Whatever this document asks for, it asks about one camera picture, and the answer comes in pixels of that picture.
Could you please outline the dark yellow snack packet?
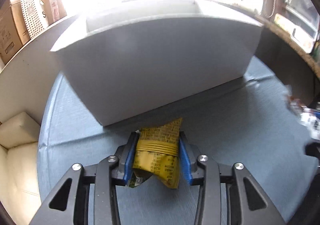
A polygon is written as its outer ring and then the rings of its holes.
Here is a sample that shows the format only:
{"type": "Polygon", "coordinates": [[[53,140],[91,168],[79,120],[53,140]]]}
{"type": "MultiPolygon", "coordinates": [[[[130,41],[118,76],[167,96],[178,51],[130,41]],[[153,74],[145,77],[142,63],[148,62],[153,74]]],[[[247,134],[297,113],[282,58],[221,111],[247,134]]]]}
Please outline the dark yellow snack packet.
{"type": "Polygon", "coordinates": [[[128,186],[135,188],[151,176],[166,187],[177,189],[180,180],[179,141],[182,118],[139,130],[139,139],[128,186]]]}

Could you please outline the cream leather sofa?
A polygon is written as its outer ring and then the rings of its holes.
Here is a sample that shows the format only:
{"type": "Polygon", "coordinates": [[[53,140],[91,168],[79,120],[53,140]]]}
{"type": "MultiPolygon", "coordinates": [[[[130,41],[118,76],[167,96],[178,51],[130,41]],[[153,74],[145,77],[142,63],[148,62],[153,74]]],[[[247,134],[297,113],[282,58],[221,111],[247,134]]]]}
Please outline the cream leather sofa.
{"type": "Polygon", "coordinates": [[[39,134],[39,124],[25,112],[1,124],[1,203],[16,224],[29,224],[41,205],[39,134]]]}

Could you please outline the wooden side shelf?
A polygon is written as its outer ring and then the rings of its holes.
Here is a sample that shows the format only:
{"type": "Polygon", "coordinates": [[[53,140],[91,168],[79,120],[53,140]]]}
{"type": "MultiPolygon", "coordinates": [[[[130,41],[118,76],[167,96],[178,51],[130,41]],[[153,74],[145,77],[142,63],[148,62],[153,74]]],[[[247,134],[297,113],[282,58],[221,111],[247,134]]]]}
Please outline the wooden side shelf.
{"type": "Polygon", "coordinates": [[[295,52],[308,64],[313,73],[319,79],[320,68],[319,65],[315,62],[315,60],[307,54],[294,40],[291,39],[289,33],[284,31],[282,28],[277,26],[274,23],[269,22],[267,19],[263,18],[259,15],[254,15],[254,19],[262,23],[267,29],[269,29],[272,33],[280,37],[283,41],[285,41],[295,52]]]}

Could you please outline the clear plastic storage bin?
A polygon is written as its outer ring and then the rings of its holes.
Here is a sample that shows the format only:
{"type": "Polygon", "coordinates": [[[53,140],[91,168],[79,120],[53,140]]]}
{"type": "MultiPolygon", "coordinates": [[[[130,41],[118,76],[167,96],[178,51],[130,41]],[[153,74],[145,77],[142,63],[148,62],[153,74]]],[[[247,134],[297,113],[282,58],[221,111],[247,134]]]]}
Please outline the clear plastic storage bin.
{"type": "Polygon", "coordinates": [[[310,54],[319,33],[319,13],[311,0],[277,0],[274,23],[310,54]]]}

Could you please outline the white open storage box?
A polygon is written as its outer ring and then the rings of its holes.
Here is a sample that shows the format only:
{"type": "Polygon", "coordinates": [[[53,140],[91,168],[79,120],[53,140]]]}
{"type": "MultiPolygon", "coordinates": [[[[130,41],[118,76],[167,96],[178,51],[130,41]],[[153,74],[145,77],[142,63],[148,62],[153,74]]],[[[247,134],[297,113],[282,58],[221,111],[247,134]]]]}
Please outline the white open storage box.
{"type": "Polygon", "coordinates": [[[77,18],[51,52],[85,107],[108,126],[242,77],[262,30],[209,0],[130,0],[77,18]]]}

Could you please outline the tall brown cardboard box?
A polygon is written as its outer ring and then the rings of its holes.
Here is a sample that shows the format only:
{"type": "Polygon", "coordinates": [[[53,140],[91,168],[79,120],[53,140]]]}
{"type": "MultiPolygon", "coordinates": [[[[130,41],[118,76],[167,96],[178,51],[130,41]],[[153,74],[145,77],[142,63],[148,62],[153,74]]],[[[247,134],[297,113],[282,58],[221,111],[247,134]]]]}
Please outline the tall brown cardboard box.
{"type": "Polygon", "coordinates": [[[30,40],[21,0],[5,0],[1,7],[1,59],[6,65],[30,40]]]}

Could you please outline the white dotted paper bag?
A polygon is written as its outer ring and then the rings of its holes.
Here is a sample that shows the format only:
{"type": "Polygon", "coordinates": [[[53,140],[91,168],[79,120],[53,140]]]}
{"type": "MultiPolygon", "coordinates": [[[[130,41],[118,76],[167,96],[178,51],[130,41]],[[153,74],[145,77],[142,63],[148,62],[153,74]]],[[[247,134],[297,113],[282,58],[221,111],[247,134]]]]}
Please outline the white dotted paper bag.
{"type": "Polygon", "coordinates": [[[34,38],[48,27],[41,0],[21,0],[22,13],[30,38],[34,38]]]}

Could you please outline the small open cardboard box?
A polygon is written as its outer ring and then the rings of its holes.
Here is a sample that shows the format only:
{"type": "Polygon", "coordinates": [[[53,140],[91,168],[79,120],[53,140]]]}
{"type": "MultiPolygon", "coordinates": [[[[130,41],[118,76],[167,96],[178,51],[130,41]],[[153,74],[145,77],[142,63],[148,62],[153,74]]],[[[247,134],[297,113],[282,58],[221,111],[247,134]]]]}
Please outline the small open cardboard box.
{"type": "Polygon", "coordinates": [[[48,25],[52,25],[67,16],[62,0],[40,0],[40,5],[48,25]]]}

